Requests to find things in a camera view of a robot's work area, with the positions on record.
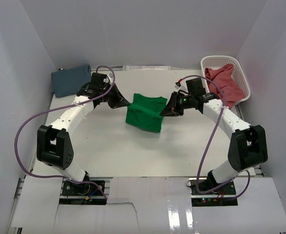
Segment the green t shirt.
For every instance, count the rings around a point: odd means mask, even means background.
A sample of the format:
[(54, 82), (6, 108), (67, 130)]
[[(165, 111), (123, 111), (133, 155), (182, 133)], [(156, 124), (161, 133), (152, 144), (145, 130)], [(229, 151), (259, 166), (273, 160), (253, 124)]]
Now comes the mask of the green t shirt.
[(160, 113), (166, 104), (164, 97), (146, 97), (134, 93), (133, 102), (127, 107), (125, 122), (144, 131), (160, 133), (163, 121)]

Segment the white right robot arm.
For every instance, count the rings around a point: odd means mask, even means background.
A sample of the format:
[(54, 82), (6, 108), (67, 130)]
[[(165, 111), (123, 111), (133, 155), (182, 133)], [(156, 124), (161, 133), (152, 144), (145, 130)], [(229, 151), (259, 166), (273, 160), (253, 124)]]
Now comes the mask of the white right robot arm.
[(215, 93), (208, 93), (203, 87), (203, 77), (191, 75), (176, 82), (166, 107), (160, 113), (163, 117), (178, 117), (186, 109), (198, 110), (215, 122), (213, 132), (220, 128), (230, 140), (228, 158), (211, 170), (203, 181), (196, 180), (193, 187), (203, 195), (219, 194), (226, 184), (233, 181), (241, 172), (267, 162), (266, 133), (261, 125), (251, 125), (240, 119), (228, 107), (225, 99)]

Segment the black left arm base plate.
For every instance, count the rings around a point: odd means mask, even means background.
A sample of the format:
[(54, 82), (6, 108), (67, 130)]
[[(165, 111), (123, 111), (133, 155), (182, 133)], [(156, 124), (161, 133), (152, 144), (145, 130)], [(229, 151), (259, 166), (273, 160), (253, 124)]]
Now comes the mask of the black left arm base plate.
[(99, 188), (105, 192), (104, 180), (93, 180), (94, 184), (75, 184), (64, 181), (62, 184), (60, 205), (106, 205), (106, 198)]

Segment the pink t shirt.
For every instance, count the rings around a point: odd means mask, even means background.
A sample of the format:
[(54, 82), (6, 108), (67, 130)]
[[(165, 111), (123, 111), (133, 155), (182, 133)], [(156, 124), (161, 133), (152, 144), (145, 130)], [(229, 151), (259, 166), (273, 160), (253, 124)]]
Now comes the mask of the pink t shirt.
[(239, 88), (231, 75), (234, 70), (233, 64), (226, 64), (217, 70), (206, 68), (205, 77), (213, 81), (226, 97), (226, 106), (230, 109), (235, 106), (236, 102), (245, 97), (242, 89)]

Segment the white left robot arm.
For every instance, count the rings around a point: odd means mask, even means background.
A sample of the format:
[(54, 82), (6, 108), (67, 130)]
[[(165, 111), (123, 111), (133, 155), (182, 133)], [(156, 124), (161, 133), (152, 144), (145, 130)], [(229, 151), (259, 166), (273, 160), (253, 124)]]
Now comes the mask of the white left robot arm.
[(83, 119), (101, 103), (111, 109), (129, 106), (115, 84), (115, 74), (94, 72), (91, 81), (82, 85), (70, 108), (49, 126), (37, 131), (37, 160), (74, 180), (73, 189), (80, 195), (89, 191), (87, 172), (74, 161), (71, 136)]

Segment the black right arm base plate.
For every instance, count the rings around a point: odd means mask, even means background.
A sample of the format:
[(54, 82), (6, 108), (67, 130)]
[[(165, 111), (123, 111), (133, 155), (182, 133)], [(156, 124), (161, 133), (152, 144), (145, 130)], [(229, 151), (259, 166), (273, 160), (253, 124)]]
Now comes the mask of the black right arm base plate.
[(193, 207), (225, 207), (237, 206), (236, 189), (233, 182), (222, 188), (207, 193), (200, 194), (195, 188), (196, 180), (189, 180), (186, 186), (191, 190), (191, 204)]

